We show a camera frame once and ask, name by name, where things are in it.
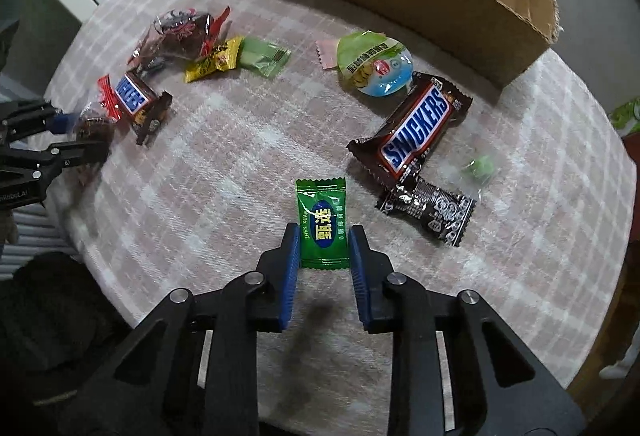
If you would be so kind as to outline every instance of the black candy wrapper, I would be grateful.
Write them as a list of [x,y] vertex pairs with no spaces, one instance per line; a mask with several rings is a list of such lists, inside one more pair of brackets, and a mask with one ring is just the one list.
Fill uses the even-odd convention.
[[463,194],[452,194],[418,177],[412,191],[385,192],[376,207],[385,214],[403,212],[420,221],[436,239],[457,247],[476,201]]

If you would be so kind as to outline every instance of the green wrapped candy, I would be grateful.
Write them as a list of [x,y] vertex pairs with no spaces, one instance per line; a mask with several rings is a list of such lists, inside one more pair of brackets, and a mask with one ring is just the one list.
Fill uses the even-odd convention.
[[344,178],[296,180],[296,194],[300,213],[300,266],[348,269]]
[[274,77],[282,70],[290,55],[288,48],[249,36],[242,41],[240,66],[251,68],[265,77]]
[[470,161],[463,168],[463,172],[478,183],[487,183],[495,173],[494,161],[489,155],[479,156]]

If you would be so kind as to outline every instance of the checkered tablecloth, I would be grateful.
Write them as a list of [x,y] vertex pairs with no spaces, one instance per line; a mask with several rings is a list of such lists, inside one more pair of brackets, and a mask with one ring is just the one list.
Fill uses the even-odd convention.
[[[425,39],[339,0],[107,0],[47,96],[76,108],[98,77],[110,73],[116,84],[156,14],[226,5],[232,33],[292,49],[283,73],[266,80],[236,70],[186,86],[165,70],[153,86],[174,95],[175,116],[155,142],[136,146],[126,130],[96,182],[81,191],[68,173],[49,188],[49,206],[124,317],[135,324],[173,288],[204,292],[254,268],[298,219],[294,180],[345,175],[348,222],[364,225],[374,249],[435,291],[478,290],[566,386],[616,286],[636,186],[633,163],[582,81],[549,51],[500,92]],[[375,210],[380,189],[345,149],[376,131],[401,97],[348,92],[322,71],[314,41],[357,29],[402,41],[418,70],[474,97],[428,160],[428,181],[445,185],[444,168],[478,139],[504,155],[459,248]],[[302,270],[291,328],[258,337],[260,414],[309,434],[382,434],[390,357],[390,336],[368,336],[358,323],[348,272]]]

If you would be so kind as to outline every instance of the chocolate candy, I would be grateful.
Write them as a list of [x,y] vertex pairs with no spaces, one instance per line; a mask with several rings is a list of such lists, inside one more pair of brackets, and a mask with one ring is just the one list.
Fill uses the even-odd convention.
[[409,95],[380,130],[370,139],[351,140],[347,149],[394,190],[415,161],[422,164],[447,127],[465,117],[471,102],[446,79],[414,72]]
[[173,100],[167,92],[158,97],[134,71],[128,71],[120,79],[116,95],[121,111],[129,118],[137,135],[137,145],[142,145],[146,136],[158,130]]
[[128,64],[141,71],[152,70],[158,57],[178,57],[195,61],[210,54],[222,24],[229,16],[227,7],[217,18],[195,9],[170,10],[158,16],[138,41]]
[[420,220],[420,225],[436,239],[457,247],[476,201],[463,194],[452,194],[418,177],[412,192],[388,191],[376,207],[386,214],[403,212]]
[[122,117],[119,100],[111,87],[109,75],[98,79],[98,94],[89,99],[74,126],[78,140],[111,142],[115,124]]

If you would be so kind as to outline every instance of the snickers bar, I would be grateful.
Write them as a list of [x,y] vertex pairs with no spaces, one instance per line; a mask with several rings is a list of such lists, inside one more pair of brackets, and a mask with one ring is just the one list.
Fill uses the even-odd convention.
[[422,164],[447,127],[465,117],[471,102],[446,79],[414,72],[410,93],[380,130],[369,139],[351,140],[347,149],[394,190],[414,161]]
[[149,134],[158,130],[173,100],[167,92],[158,97],[134,71],[128,71],[120,79],[116,96],[136,133],[137,145],[142,145]]

